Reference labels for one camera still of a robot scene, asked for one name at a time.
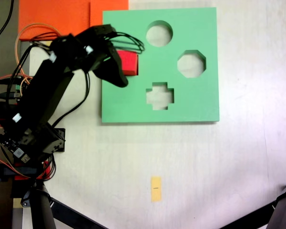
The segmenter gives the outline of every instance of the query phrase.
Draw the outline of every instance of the metal stand leg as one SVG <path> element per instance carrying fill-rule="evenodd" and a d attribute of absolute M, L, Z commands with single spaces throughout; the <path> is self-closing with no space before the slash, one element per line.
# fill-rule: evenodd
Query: metal stand leg
<path fill-rule="evenodd" d="M 258 229 L 266 224 L 267 229 L 286 229 L 286 188 L 276 201 L 221 229 Z"/>
<path fill-rule="evenodd" d="M 34 229 L 56 229 L 49 197 L 43 182 L 37 182 L 36 188 L 31 189 L 30 205 Z"/>
<path fill-rule="evenodd" d="M 286 229 L 286 197 L 277 203 L 266 229 Z"/>

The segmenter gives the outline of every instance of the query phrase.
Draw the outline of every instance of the orange paper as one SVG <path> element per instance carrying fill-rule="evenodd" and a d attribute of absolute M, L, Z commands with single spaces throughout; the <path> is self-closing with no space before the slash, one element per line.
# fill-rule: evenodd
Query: orange paper
<path fill-rule="evenodd" d="M 90 0 L 19 0 L 18 32 L 38 22 L 54 26 L 63 35 L 77 35 L 90 26 Z M 20 40 L 27 41 L 49 31 L 52 30 L 32 27 L 20 36 Z"/>

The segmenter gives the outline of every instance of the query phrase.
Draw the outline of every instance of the red block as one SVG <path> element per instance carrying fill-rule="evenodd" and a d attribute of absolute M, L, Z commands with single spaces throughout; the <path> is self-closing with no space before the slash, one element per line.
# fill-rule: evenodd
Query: red block
<path fill-rule="evenodd" d="M 138 75 L 138 54 L 135 52 L 118 50 L 122 61 L 124 75 Z"/>

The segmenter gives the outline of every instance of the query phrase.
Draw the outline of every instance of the yellow sticky note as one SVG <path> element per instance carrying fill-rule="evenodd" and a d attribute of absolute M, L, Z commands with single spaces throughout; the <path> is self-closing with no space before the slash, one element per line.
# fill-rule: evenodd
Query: yellow sticky note
<path fill-rule="evenodd" d="M 152 177 L 152 202 L 161 201 L 161 177 Z"/>

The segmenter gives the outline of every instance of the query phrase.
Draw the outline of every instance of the red wire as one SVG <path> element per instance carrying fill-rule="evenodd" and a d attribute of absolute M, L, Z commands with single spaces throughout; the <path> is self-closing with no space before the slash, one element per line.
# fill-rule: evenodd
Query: red wire
<path fill-rule="evenodd" d="M 5 164 L 7 167 L 9 167 L 11 170 L 13 170 L 15 173 L 19 174 L 22 176 L 21 173 L 19 173 L 17 170 L 13 169 L 12 167 L 10 167 L 8 164 L 6 164 L 4 161 L 0 160 L 1 163 Z"/>
<path fill-rule="evenodd" d="M 0 160 L 0 162 L 3 163 L 3 164 L 5 164 L 8 168 L 10 168 L 10 169 L 11 169 L 12 171 L 14 171 L 15 173 L 19 174 L 20 176 L 23 176 L 23 174 L 19 173 L 16 169 L 13 169 L 11 166 L 9 166 L 9 165 L 8 165 L 7 163 L 5 163 L 4 161 Z M 39 176 L 37 177 L 37 179 L 41 179 L 41 178 L 43 177 L 44 173 L 45 173 L 45 171 L 44 171 L 41 175 L 39 175 Z"/>

